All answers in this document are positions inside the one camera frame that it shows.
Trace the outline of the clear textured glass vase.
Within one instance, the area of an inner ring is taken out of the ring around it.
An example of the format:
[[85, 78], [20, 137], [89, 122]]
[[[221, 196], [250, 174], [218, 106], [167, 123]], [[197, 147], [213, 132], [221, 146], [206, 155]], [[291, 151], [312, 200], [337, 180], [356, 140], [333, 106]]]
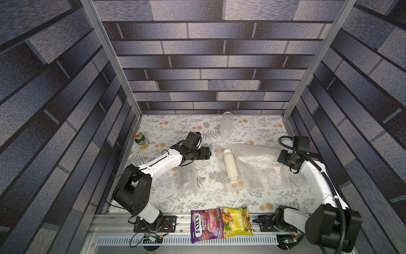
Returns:
[[224, 112], [221, 120], [221, 127], [219, 130], [219, 136], [222, 139], [228, 139], [232, 134], [233, 113]]

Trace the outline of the white ribbed ceramic vase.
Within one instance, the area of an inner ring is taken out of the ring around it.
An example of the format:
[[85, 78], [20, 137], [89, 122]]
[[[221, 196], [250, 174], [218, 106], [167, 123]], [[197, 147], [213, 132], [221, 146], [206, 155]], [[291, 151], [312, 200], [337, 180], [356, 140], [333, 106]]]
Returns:
[[228, 179], [230, 181], [238, 180], [239, 174], [237, 171], [236, 162], [230, 149], [223, 150], [223, 161], [225, 169], [227, 171]]

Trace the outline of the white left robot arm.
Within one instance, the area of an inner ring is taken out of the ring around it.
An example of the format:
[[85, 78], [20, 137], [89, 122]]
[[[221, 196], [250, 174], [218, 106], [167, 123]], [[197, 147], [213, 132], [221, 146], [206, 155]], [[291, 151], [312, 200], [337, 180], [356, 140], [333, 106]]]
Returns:
[[196, 160], [209, 160], [209, 147], [202, 147], [200, 132], [189, 132], [186, 139], [171, 146], [160, 157], [144, 165], [128, 165], [118, 175], [112, 198], [131, 215], [141, 218], [156, 230], [162, 223], [162, 212], [149, 201], [152, 183], [175, 167], [184, 167]]

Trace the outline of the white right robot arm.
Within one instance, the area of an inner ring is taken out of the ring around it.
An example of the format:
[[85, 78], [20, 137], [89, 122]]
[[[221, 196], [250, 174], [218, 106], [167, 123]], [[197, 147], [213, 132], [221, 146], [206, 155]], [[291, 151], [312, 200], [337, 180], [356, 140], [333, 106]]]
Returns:
[[284, 135], [278, 142], [283, 149], [277, 161], [293, 174], [305, 176], [319, 206], [313, 213], [304, 213], [281, 205], [275, 211], [275, 225], [280, 229], [295, 228], [311, 244], [333, 249], [337, 254], [351, 252], [361, 230], [361, 215], [341, 198], [321, 155], [311, 151], [308, 137]]

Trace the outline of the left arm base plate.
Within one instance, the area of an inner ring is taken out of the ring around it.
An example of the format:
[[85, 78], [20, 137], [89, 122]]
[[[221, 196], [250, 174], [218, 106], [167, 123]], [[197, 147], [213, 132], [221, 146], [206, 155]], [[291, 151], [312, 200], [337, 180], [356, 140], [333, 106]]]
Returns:
[[158, 216], [154, 223], [147, 223], [146, 220], [137, 217], [133, 231], [134, 233], [173, 233], [176, 230], [177, 218], [175, 215], [163, 215]]

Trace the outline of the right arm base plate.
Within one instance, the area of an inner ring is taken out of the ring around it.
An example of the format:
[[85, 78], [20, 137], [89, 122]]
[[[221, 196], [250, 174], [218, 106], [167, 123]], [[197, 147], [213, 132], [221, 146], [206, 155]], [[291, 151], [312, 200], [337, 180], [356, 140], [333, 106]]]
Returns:
[[282, 226], [276, 223], [276, 215], [259, 215], [256, 219], [253, 219], [253, 223], [259, 225], [261, 232], [281, 232], [281, 233], [297, 233], [298, 229], [293, 226]]

